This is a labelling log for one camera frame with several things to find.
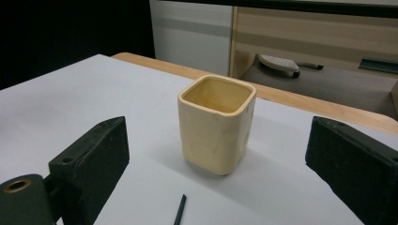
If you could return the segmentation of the office chair base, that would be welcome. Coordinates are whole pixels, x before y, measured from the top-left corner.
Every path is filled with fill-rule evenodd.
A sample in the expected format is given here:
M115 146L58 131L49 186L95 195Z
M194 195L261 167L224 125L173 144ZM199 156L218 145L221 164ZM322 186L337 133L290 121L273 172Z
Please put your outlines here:
M268 68L276 69L279 71L291 72L293 79L296 79L300 76L299 66L293 60L265 54L258 54L257 59L262 65Z

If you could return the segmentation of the wooden table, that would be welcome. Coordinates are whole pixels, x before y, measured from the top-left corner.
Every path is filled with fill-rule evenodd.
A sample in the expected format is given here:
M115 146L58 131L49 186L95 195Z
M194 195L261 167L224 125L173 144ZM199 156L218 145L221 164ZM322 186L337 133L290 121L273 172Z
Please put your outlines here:
M210 72L168 63L130 52L117 53L113 55L113 58L192 80L210 75ZM348 107L314 97L306 97L284 90L267 87L261 84L251 83L251 85L256 88L257 96L259 98L301 109L307 112L317 113L347 123L374 128L388 132L390 134L398 135L398 122L386 115L375 112L367 112L365 110Z

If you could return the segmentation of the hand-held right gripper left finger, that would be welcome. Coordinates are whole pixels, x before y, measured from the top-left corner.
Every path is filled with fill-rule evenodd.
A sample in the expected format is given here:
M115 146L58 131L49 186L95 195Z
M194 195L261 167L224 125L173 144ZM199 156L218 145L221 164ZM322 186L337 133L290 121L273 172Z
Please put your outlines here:
M100 122L49 162L64 225L93 225L130 162L126 119Z

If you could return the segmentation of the brown stick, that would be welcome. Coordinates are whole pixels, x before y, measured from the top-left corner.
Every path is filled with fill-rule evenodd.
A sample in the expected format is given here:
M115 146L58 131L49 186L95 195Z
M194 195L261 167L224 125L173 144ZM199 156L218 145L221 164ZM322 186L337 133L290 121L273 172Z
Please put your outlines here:
M185 209L186 200L187 200L187 196L185 194L183 194L181 197L181 201L180 201L177 213L176 213L174 225L180 225L180 223L181 223L181 219L182 219L184 209Z

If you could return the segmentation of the white table board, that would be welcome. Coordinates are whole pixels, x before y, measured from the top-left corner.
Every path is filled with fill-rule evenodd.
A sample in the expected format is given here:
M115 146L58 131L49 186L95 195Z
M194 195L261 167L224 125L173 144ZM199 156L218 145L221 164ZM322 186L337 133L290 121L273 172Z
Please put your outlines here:
M256 97L233 172L186 160L177 97L193 82L97 55L1 90L0 225L64 224L49 162L119 116L130 162L96 225L172 225L183 194L182 225L364 225L306 165L313 113ZM351 127L398 151L398 135Z

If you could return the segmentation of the black frame crossbar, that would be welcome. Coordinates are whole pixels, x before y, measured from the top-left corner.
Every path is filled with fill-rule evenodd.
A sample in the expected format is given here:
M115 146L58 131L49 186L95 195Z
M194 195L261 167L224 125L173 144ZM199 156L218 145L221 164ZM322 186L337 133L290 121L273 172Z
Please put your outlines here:
M342 3L320 0L167 0L195 4L266 8L349 16L398 19L398 6L390 4Z

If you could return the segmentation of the wooden desk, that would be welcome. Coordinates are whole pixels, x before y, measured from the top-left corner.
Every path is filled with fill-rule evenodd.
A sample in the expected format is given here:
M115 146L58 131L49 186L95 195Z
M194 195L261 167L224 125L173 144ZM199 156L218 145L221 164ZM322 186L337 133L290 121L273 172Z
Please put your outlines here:
M300 76L262 65L258 54L296 62ZM229 75L398 119L398 74L359 68L398 62L398 19L235 7Z

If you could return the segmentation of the black curtain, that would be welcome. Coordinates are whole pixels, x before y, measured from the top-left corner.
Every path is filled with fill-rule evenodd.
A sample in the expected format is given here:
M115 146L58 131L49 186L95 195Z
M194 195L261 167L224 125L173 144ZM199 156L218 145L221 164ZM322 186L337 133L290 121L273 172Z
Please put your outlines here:
M0 90L124 52L155 56L149 0L0 0Z

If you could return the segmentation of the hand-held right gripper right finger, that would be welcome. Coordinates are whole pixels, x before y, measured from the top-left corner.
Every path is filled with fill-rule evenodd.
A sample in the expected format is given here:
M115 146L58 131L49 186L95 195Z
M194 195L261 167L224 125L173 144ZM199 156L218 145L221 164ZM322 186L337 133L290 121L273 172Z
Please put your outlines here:
M364 225L398 225L398 151L316 116L305 161Z

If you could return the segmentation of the white cabinet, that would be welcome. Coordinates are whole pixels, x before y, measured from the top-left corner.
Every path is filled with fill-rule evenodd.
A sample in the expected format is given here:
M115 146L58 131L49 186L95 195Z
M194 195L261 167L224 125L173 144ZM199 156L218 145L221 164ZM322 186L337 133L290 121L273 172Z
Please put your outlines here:
M157 59L229 73L231 7L150 0L150 10Z

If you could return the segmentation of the cream square ceramic cup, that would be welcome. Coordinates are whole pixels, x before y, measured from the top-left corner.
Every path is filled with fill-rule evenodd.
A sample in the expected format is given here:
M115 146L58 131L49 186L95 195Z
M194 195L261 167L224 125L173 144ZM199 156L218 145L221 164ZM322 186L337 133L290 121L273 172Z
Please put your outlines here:
M218 75L201 77L177 97L183 156L217 175L232 173L250 138L256 89Z

